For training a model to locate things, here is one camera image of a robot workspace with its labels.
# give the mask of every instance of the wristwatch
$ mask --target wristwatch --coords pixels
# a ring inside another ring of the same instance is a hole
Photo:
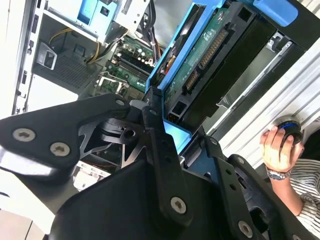
[[[269,178],[278,180],[278,181],[284,180],[291,175],[291,170],[288,172],[278,172],[275,170],[271,170],[267,167],[265,167],[265,169],[266,169],[266,174],[268,175]]]

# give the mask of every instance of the screw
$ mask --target screw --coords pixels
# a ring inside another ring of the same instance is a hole
[[[117,100],[117,101],[115,101],[117,104],[119,104],[119,105],[121,105],[121,106],[124,106],[125,105],[125,103],[123,102],[123,101],[121,101],[121,100]]]
[[[239,163],[245,164],[245,161],[241,157],[237,157],[237,159],[238,159]]]
[[[173,198],[171,198],[170,203],[173,210],[175,210],[178,214],[186,213],[187,206],[180,197],[174,196]]]
[[[18,128],[14,130],[12,136],[20,142],[31,142],[36,138],[35,132],[28,128]]]
[[[301,238],[300,237],[298,237],[297,235],[295,235],[295,234],[293,234],[292,235],[292,237],[293,237],[293,240],[301,240]]]
[[[64,142],[55,142],[50,146],[50,151],[57,157],[66,157],[70,153],[70,147]]]
[[[152,110],[152,109],[150,109],[149,111],[150,111],[150,113],[152,113],[153,115],[158,115],[158,113],[157,113],[156,111]]]
[[[245,221],[239,221],[238,222],[238,227],[240,229],[240,231],[248,238],[251,239],[254,235],[254,233],[252,232],[251,227],[248,225],[248,223],[246,223]]]
[[[217,141],[214,138],[211,138],[210,140],[214,145],[217,145]]]

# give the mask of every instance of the person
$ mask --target person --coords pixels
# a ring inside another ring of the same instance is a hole
[[[320,239],[319,129],[317,121],[311,130],[306,129],[302,142],[294,145],[294,137],[290,135],[281,147],[285,130],[273,126],[261,136],[260,146],[273,191],[304,227]]]

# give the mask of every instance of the hand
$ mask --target hand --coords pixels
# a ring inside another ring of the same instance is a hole
[[[295,166],[304,149],[301,142],[293,145],[294,137],[292,135],[287,137],[281,148],[285,133],[286,131],[283,128],[278,131],[277,126],[273,126],[260,139],[263,161],[266,167],[280,173],[289,172]]]

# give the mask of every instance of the metal frame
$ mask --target metal frame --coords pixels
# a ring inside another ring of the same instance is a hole
[[[225,155],[239,154],[262,164],[260,135],[277,118],[295,116],[304,129],[320,116],[320,39],[220,140]]]

